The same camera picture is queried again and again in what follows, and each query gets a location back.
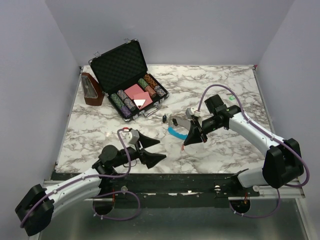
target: case handle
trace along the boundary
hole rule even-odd
[[[159,103],[158,103],[158,104],[155,104],[154,107],[155,107],[155,110],[153,110],[153,111],[151,111],[151,112],[149,112],[149,113],[144,112],[142,115],[143,115],[145,118],[150,117],[152,114],[154,114],[155,112],[157,112],[157,111],[160,109],[160,104],[159,104]]]

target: poker chip case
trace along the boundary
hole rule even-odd
[[[95,55],[96,57],[89,61],[89,65],[102,91],[124,121],[134,120],[140,115],[145,118],[149,117],[159,110],[160,103],[169,97],[169,92],[148,72],[148,67],[137,39],[130,40],[101,55],[97,53]],[[111,95],[117,94],[119,90],[125,90],[138,84],[139,79],[143,79],[145,75],[149,75],[155,81],[159,86],[157,88],[161,88],[164,91],[164,95],[157,94],[152,98],[151,104],[143,109],[136,107],[129,116],[125,116],[117,107],[113,100],[114,97],[112,99]]]

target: marble tabletop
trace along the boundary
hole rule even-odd
[[[251,118],[270,129],[252,66],[149,65],[148,70],[170,96],[155,114],[148,118],[139,116],[130,122],[122,120],[106,97],[102,106],[86,105],[79,84],[55,168],[57,173],[84,172],[98,159],[106,145],[122,149],[116,132],[123,127],[137,129],[160,140],[160,144],[146,150],[167,156],[151,169],[138,161],[132,173],[236,173],[263,165],[263,155],[232,130],[218,129],[208,135],[207,143],[188,145],[182,151],[183,140],[170,135],[168,125],[162,123],[164,114],[183,116],[186,108],[196,108],[207,86],[222,84],[238,95]],[[84,66],[83,71],[95,77],[89,66]],[[232,95],[221,87],[211,88],[204,99],[214,94],[219,94],[227,106],[237,104]],[[210,116],[205,104],[202,105],[201,116],[204,119]],[[123,166],[116,170],[119,173],[127,171]]]

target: gray wall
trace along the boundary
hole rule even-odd
[[[0,239],[27,239],[15,207],[49,176],[79,68],[43,0],[0,3]]]
[[[258,64],[294,0],[45,0],[87,65],[137,38],[148,64]]]
[[[257,68],[277,134],[299,141],[310,168],[304,192],[320,230],[320,1],[296,0]]]

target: blue curved object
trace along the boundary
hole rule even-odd
[[[181,133],[176,132],[171,126],[168,127],[168,132],[172,136],[175,136],[176,138],[181,139],[181,140],[186,140],[186,138],[188,136],[187,134],[181,134]]]

